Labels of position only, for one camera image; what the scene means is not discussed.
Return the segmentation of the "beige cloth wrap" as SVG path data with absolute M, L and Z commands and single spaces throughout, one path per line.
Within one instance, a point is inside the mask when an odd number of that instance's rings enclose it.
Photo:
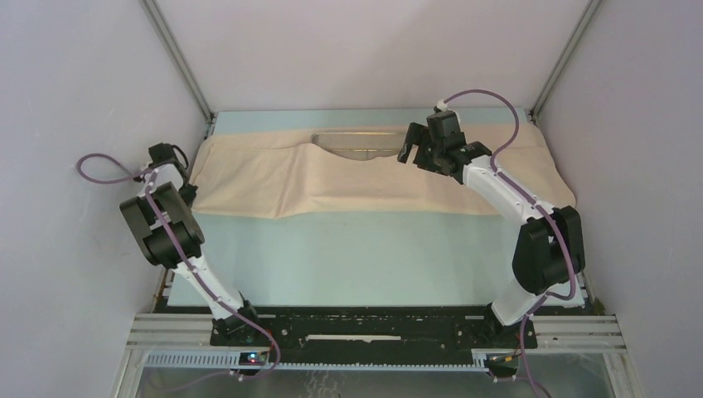
M 193 165 L 189 183 L 197 191 L 192 210 L 267 219 L 330 211 L 498 214 L 477 192 L 410 160 L 398 163 L 395 153 L 352 160 L 311 141 L 314 133 L 406 129 L 391 125 L 216 134 L 201 145 Z M 537 127 L 521 126 L 497 162 L 540 199 L 557 207 L 576 205 Z

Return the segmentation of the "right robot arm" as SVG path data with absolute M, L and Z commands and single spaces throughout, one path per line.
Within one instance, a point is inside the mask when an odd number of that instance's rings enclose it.
M 565 302 L 577 293 L 577 274 L 584 268 L 579 213 L 541 200 L 497 162 L 480 142 L 469 143 L 452 110 L 436 110 L 425 124 L 412 123 L 397 156 L 425 171 L 452 177 L 477 192 L 519 230 L 511 261 L 513 279 L 487 307 L 482 335 L 502 347 L 516 334 L 516 323 L 548 298 Z

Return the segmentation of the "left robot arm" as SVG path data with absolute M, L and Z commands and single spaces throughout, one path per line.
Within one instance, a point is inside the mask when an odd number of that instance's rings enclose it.
M 192 215 L 196 187 L 187 181 L 187 160 L 173 144 L 148 149 L 151 162 L 140 177 L 143 187 L 119 209 L 146 260 L 186 280 L 205 300 L 214 325 L 242 345 L 259 341 L 262 323 L 250 302 L 227 287 L 209 266 L 203 232 Z

